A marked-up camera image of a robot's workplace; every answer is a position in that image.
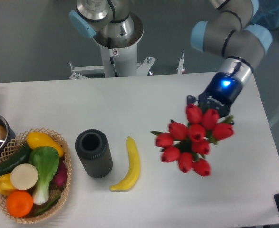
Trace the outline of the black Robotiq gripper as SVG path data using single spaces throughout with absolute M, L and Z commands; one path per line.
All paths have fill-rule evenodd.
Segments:
M 233 73 L 218 72 L 199 97 L 192 95 L 186 97 L 187 108 L 199 106 L 204 112 L 207 109 L 214 109 L 220 118 L 226 117 L 242 89 L 242 83 Z

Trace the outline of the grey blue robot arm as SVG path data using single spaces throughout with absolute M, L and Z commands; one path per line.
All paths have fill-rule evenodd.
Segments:
M 266 55 L 272 35 L 263 26 L 252 25 L 259 3 L 256 0 L 214 0 L 219 12 L 213 22 L 200 21 L 191 32 L 191 46 L 223 57 L 224 62 L 206 89 L 187 98 L 203 110 L 228 116 L 230 108 L 254 69 Z M 100 47 L 105 77 L 139 76 L 149 64 L 137 64 L 137 44 L 143 36 L 141 20 L 129 9 L 127 0 L 79 0 L 69 13 L 74 28 Z

